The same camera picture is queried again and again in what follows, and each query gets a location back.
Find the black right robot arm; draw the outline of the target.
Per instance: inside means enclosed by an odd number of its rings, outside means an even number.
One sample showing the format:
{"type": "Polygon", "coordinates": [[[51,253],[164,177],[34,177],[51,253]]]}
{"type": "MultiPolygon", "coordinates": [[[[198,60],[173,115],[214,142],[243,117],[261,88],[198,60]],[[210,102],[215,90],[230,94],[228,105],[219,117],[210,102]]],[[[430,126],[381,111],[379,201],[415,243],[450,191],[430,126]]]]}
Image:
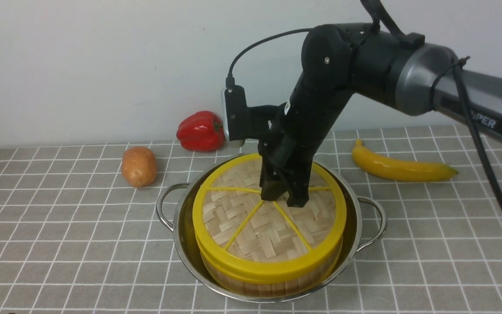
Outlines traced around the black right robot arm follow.
{"type": "Polygon", "coordinates": [[[291,97],[261,138],[261,197],[286,192],[288,205],[309,200],[314,153],[355,93],[409,116],[438,111],[502,141],[502,78],[463,70],[466,59],[421,34],[392,34],[373,24],[313,28],[301,52],[291,97]]]}

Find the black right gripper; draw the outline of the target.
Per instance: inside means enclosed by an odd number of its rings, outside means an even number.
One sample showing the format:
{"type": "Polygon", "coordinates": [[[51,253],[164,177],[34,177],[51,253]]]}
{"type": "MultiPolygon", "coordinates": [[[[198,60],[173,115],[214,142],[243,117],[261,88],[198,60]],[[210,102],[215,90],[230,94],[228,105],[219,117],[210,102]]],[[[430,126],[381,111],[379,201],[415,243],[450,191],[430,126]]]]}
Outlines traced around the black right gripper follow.
{"type": "Polygon", "coordinates": [[[279,108],[269,138],[261,142],[263,201],[287,194],[288,207],[306,205],[313,157],[352,95],[347,87],[298,80],[279,108]]]}

